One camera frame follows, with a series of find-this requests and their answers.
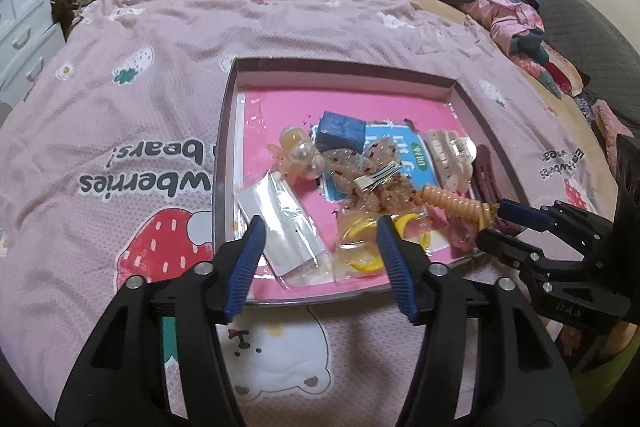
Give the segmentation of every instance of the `pink blanket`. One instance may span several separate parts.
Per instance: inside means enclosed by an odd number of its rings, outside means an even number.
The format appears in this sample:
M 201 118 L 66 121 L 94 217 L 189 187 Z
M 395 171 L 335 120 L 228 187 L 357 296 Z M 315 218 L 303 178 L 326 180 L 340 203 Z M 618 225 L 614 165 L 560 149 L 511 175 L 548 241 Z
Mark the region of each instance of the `pink blanket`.
M 126 270 L 149 263 L 162 279 L 211 256 L 192 224 L 211 207 L 228 68 L 260 55 L 456 78 L 534 206 L 593 195 L 558 117 L 471 19 L 388 0 L 98 0 L 0 129 L 0 347 L 50 414 Z M 475 277 L 497 273 L 488 263 Z M 239 350 L 221 328 L 250 426 L 393 425 L 422 338 L 390 295 L 249 309 L 231 327 L 250 331 Z

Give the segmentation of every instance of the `blue box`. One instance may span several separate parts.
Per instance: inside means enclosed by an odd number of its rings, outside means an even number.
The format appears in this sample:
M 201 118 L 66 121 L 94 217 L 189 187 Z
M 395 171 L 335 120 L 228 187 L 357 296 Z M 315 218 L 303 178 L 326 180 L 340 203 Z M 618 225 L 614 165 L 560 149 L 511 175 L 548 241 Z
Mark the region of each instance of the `blue box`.
M 325 111 L 318 123 L 316 147 L 320 152 L 346 148 L 362 153 L 366 132 L 365 121 Z

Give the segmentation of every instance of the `drawer handle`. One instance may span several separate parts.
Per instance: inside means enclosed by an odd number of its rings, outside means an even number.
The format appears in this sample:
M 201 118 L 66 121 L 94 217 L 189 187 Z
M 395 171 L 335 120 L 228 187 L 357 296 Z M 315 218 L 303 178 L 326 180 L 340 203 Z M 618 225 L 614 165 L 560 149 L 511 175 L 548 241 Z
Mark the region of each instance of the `drawer handle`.
M 42 73 L 42 68 L 44 68 L 44 57 L 40 57 L 38 63 L 33 67 L 33 70 L 27 73 L 27 80 L 34 82 L 38 75 Z
M 24 47 L 24 45 L 27 42 L 29 42 L 30 37 L 31 37 L 31 26 L 27 28 L 27 31 L 25 31 L 19 39 L 15 39 L 14 48 L 17 50 L 21 50 Z

